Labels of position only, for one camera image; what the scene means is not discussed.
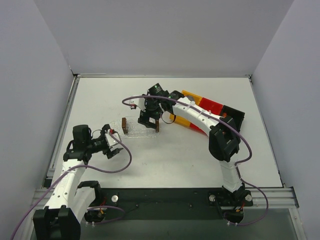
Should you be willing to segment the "clear textured acrylic tray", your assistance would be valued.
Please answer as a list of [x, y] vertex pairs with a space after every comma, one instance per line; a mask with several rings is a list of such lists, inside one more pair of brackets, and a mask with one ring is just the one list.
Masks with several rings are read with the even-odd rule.
[[124, 139], [155, 138], [160, 134], [160, 131], [139, 124], [138, 120], [132, 116], [125, 117], [125, 129], [123, 129], [122, 122], [122, 118], [120, 118], [112, 121], [109, 125]]

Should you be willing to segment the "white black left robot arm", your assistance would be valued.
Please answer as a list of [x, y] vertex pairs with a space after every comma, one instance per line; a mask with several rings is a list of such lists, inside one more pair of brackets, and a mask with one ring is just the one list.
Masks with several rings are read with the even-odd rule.
[[93, 138], [86, 124], [74, 126], [73, 139], [63, 155], [60, 177], [51, 184], [53, 193], [42, 209], [33, 215], [35, 236], [38, 240], [78, 240], [81, 236], [81, 221], [91, 224], [105, 218], [106, 202], [97, 180], [81, 181], [89, 160], [95, 153], [102, 153], [108, 159], [121, 149], [122, 142], [117, 131], [105, 124]]

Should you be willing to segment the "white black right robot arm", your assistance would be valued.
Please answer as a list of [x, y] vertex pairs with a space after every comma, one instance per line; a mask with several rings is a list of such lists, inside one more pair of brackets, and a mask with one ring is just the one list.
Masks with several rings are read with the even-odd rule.
[[238, 168], [236, 156], [240, 150], [239, 134], [244, 113], [222, 106], [219, 113], [210, 112], [196, 103], [196, 98], [174, 90], [163, 90], [159, 84], [148, 89], [146, 94], [130, 100], [132, 109], [139, 108], [137, 122], [146, 128], [156, 129], [156, 122], [168, 112], [174, 121], [182, 118], [196, 126], [208, 137], [207, 148], [219, 162], [223, 196], [221, 205], [232, 206], [235, 212], [253, 205], [251, 192], [246, 189]]

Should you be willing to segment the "brown wooden tray end block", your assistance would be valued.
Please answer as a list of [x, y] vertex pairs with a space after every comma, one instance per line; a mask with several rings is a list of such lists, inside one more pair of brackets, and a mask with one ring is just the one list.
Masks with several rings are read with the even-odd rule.
[[122, 128], [123, 133], [125, 135], [127, 135], [129, 130], [128, 130], [128, 122], [127, 122], [127, 118], [126, 117], [123, 117], [121, 119], [121, 128]]

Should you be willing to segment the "yellow plastic bin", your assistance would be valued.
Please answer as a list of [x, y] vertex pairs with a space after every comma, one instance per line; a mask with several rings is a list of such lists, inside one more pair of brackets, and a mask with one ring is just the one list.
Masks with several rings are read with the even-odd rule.
[[181, 93], [188, 98], [188, 101], [182, 98], [179, 99], [179, 101], [185, 103], [186, 106], [179, 104], [177, 109], [174, 109], [178, 115], [170, 114], [169, 119], [172, 120], [173, 123], [201, 132], [201, 128], [196, 125], [199, 121], [196, 117], [197, 112], [192, 109], [192, 107], [199, 106], [203, 97], [186, 90], [182, 90]]

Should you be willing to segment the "red plastic bin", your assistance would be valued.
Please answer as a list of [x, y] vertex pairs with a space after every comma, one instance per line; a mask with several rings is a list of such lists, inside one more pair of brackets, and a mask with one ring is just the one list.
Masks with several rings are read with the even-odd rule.
[[223, 109], [223, 104], [210, 100], [198, 95], [187, 95], [190, 100], [194, 100], [195, 104], [214, 115], [220, 115]]

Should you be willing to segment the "black plastic bin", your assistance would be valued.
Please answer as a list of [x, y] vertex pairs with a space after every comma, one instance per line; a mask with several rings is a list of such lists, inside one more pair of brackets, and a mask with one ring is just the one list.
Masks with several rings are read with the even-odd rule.
[[222, 121], [232, 126], [239, 133], [241, 130], [243, 120], [245, 118], [245, 113], [227, 105], [223, 105], [220, 117]]

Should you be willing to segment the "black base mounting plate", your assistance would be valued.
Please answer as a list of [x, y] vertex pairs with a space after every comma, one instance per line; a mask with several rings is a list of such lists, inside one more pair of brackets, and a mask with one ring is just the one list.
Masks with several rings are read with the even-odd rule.
[[221, 220], [240, 222], [253, 206], [250, 191], [239, 196], [222, 188], [102, 188], [97, 208], [84, 219], [103, 223], [124, 220]]

